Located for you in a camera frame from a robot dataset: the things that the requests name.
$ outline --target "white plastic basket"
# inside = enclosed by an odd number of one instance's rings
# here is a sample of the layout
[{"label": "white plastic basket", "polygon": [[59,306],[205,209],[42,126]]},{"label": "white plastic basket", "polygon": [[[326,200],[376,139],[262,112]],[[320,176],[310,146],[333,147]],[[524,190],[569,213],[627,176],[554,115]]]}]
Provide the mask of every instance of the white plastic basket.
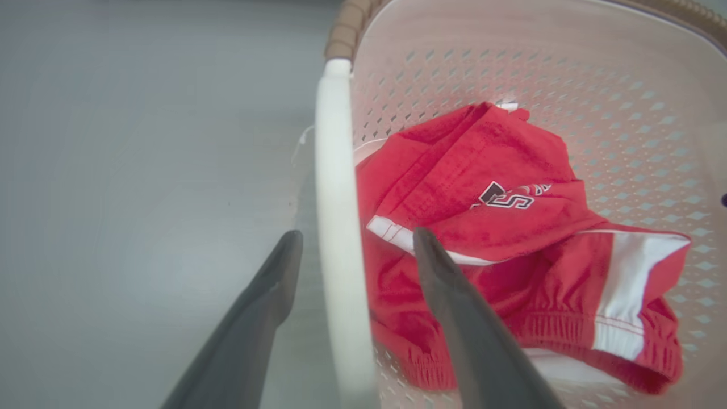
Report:
[{"label": "white plastic basket", "polygon": [[517,103],[560,135],[589,206],[693,239],[667,299],[684,375],[665,396],[550,379],[574,408],[711,408],[727,397],[727,23],[691,1],[348,0],[318,92],[324,287],[344,407],[457,408],[370,340],[354,177],[389,135],[468,103]]}]

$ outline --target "red fabric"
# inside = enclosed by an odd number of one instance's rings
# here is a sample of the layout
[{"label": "red fabric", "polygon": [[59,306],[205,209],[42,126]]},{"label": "red fabric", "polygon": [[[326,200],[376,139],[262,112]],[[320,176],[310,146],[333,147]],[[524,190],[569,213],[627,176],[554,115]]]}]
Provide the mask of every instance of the red fabric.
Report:
[{"label": "red fabric", "polygon": [[[653,232],[614,225],[590,211],[565,144],[525,122],[528,117],[523,110],[468,106],[393,135],[359,164],[374,337],[399,358],[413,385],[457,386],[442,329],[419,286],[416,260],[392,244],[407,229],[425,226],[447,250],[494,263],[461,267],[523,347],[551,349],[640,391],[661,393],[682,371],[677,319],[663,295],[678,280],[688,245],[646,272],[638,315],[643,328],[634,329],[643,333],[638,356],[594,349],[595,322],[602,323],[601,332],[628,332],[632,325],[597,317],[599,303],[608,301],[609,271],[616,268],[615,237]],[[506,192],[482,200],[493,182]],[[397,226],[375,234],[367,229],[374,216]]]}]

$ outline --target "white stripe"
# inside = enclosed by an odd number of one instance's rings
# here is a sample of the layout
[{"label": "white stripe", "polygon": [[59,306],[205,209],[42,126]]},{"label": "white stripe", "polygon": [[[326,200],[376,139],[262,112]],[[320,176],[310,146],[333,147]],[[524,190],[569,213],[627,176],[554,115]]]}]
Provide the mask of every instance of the white stripe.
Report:
[{"label": "white stripe", "polygon": [[[414,254],[414,233],[406,227],[396,224],[393,221],[381,216],[374,216],[366,225],[366,229],[396,247]],[[465,266],[490,266],[498,261],[485,260],[484,258],[472,257],[447,250],[447,254],[457,264]]]},{"label": "white stripe", "polygon": [[633,361],[643,349],[643,323],[638,315],[649,274],[689,240],[677,234],[618,230],[580,233],[614,235],[606,286],[596,312],[593,349]]}]

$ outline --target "gray surface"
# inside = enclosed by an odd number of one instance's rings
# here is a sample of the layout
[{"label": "gray surface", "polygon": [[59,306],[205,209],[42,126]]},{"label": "gray surface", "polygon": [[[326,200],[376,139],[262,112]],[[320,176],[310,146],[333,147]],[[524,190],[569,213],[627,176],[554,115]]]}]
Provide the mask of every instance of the gray surface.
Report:
[{"label": "gray surface", "polygon": [[[0,0],[0,408],[161,404],[294,225],[336,3]],[[301,342],[263,406],[332,389]]]}]

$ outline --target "red garment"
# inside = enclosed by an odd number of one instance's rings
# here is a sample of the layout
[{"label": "red garment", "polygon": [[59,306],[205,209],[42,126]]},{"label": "red garment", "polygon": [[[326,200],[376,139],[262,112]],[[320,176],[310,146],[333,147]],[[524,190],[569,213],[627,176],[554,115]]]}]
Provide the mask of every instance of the red garment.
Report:
[{"label": "red garment", "polygon": [[588,210],[563,141],[468,106],[399,132],[357,167],[374,337],[424,389],[457,387],[425,303],[412,231],[434,232],[522,347],[550,349],[662,393],[682,372],[664,300],[689,238]]}]

